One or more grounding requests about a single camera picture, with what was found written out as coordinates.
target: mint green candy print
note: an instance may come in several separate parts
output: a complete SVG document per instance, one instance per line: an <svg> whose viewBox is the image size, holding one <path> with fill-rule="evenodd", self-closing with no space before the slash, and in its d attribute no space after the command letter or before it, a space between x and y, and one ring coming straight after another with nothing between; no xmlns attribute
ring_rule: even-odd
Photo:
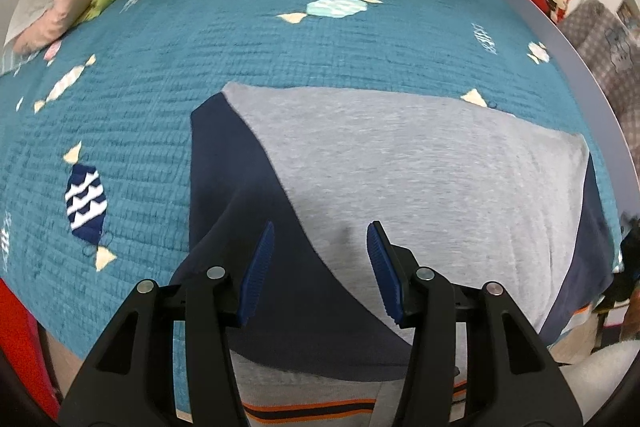
<svg viewBox="0 0 640 427"><path fill-rule="evenodd" d="M319 0L306 5L308 15L336 19L364 12L366 9L367 3L361 0Z"/></svg>

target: bed frame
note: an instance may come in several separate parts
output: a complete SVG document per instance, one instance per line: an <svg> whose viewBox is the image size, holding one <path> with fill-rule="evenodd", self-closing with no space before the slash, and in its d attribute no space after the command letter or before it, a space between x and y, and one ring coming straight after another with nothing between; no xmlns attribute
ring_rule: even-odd
<svg viewBox="0 0 640 427"><path fill-rule="evenodd" d="M530 0L505 0L551 50L567 77L575 99L602 150L611 178L619 214L640 216L640 187L620 126L588 70L571 44ZM55 427L35 404L0 351L0 413L14 427ZM637 427L640 425L640 355L613 395L587 423L588 427Z"/></svg>

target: bed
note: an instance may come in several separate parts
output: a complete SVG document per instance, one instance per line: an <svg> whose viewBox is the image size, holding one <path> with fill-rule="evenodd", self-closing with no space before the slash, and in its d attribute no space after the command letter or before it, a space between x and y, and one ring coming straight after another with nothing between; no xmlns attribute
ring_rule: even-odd
<svg viewBox="0 0 640 427"><path fill-rule="evenodd" d="M2 278L83 357L137 281L168 283L188 253L190 115L231 81L465 97L499 118L579 133L619 245L619 215L640 213L628 148L593 77L536 10L528 0L116 1L66 35L53 62L41 54L0 78ZM532 44L551 60L533 60ZM95 241L68 212L87 176L100 190ZM184 382L184 361L175 370ZM184 385L177 406L188 409Z"/></svg>

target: teal bedspread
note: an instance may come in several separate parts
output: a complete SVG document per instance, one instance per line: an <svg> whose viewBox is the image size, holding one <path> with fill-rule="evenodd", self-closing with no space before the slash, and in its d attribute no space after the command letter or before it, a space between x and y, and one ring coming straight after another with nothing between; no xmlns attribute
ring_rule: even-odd
<svg viewBox="0 0 640 427"><path fill-rule="evenodd" d="M118 0L65 36L48 67L41 55L0 77L0 275L73 352L87 354L137 281L167 283L187 254L190 114L229 81L476 89L490 107L585 136L619 244L602 154L553 58L528 56L534 35L503 0L315 1ZM99 173L98 245L67 215L74 152Z"/></svg>

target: orange stripe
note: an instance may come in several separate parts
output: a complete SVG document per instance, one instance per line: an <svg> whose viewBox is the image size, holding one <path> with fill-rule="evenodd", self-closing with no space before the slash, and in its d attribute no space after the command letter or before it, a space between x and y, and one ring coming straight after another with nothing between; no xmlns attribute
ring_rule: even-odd
<svg viewBox="0 0 640 427"><path fill-rule="evenodd" d="M361 409L361 410L353 410L336 414L323 414L318 416L301 416L299 418L278 418L273 420L265 420L264 418L258 418L252 415L250 412L245 411L245 414L259 423L293 423L293 422L310 422L313 420L333 420L336 418L347 418L347 416L353 416L355 414L371 414L373 411L371 409Z"/></svg>
<svg viewBox="0 0 640 427"><path fill-rule="evenodd" d="M375 398L360 398L355 400L342 400L338 402L325 403L301 403L295 405L273 405L273 406L257 406L243 402L242 405L259 412L275 412L275 411L297 411L299 409L320 409L321 407L335 407L337 405L350 405L352 403L375 403Z"/></svg>
<svg viewBox="0 0 640 427"><path fill-rule="evenodd" d="M466 380L463 380L461 382L458 382L454 387L453 387L453 398L459 398L461 396L463 396L463 394L466 393L466 389L462 389L460 391L456 391L457 388L462 387L463 385L466 385Z"/></svg>
<svg viewBox="0 0 640 427"><path fill-rule="evenodd" d="M574 315L578 315L581 313L584 313L585 311L587 311L589 308L591 307L590 304L587 304L584 308L580 308L577 312L574 313Z"/></svg>

